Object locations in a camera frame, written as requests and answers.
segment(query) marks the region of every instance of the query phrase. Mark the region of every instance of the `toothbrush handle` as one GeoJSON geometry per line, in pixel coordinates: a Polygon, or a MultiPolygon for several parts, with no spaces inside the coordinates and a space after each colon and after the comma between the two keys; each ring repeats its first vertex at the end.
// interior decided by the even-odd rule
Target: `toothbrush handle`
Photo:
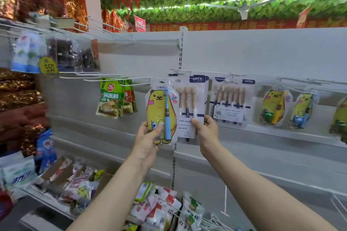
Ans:
{"type": "Polygon", "coordinates": [[[197,108],[193,109],[193,117],[196,119],[197,118],[197,108]]]}
{"type": "Polygon", "coordinates": [[[165,140],[171,140],[170,117],[165,117],[165,140]]]}

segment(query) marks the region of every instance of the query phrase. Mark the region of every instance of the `toothbrush head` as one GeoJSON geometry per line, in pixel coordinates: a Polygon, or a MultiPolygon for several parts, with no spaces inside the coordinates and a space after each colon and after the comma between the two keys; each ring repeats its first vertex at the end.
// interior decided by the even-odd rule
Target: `toothbrush head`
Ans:
{"type": "Polygon", "coordinates": [[[184,93],[189,94],[191,91],[191,88],[189,86],[184,87],[184,93]]]}
{"type": "Polygon", "coordinates": [[[178,93],[179,95],[182,95],[182,94],[183,94],[183,88],[182,88],[182,87],[177,87],[175,90],[177,91],[177,93],[178,93]]]}
{"type": "Polygon", "coordinates": [[[191,91],[192,95],[197,93],[197,87],[196,86],[192,86],[191,91]]]}

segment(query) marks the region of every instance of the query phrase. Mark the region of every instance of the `6 piece toothbrush pack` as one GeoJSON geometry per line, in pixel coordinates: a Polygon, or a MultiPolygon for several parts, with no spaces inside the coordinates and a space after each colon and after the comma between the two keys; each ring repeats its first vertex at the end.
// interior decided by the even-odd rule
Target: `6 piece toothbrush pack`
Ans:
{"type": "MultiPolygon", "coordinates": [[[[214,77],[210,102],[207,102],[209,77],[205,75],[171,74],[167,78],[153,79],[151,89],[146,94],[146,113],[149,131],[159,124],[163,131],[155,144],[175,143],[178,137],[195,138],[196,130],[191,118],[201,123],[207,113],[217,124],[229,128],[245,128],[253,119],[255,80],[243,79],[234,75],[214,77]]],[[[294,104],[289,89],[274,86],[264,95],[262,109],[255,122],[263,126],[287,129],[304,129],[315,105],[319,102],[316,90],[301,93],[294,104]],[[283,124],[289,116],[289,123],[283,124]]],[[[336,109],[329,132],[347,134],[347,98],[343,98],[336,109]]]]}

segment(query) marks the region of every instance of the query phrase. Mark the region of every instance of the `red logo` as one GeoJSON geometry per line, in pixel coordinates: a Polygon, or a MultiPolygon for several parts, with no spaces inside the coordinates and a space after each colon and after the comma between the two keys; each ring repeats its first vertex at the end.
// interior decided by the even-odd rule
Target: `red logo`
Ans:
{"type": "Polygon", "coordinates": [[[113,84],[113,83],[110,83],[110,84],[107,86],[107,91],[113,91],[114,88],[115,88],[114,84],[113,84]]]}

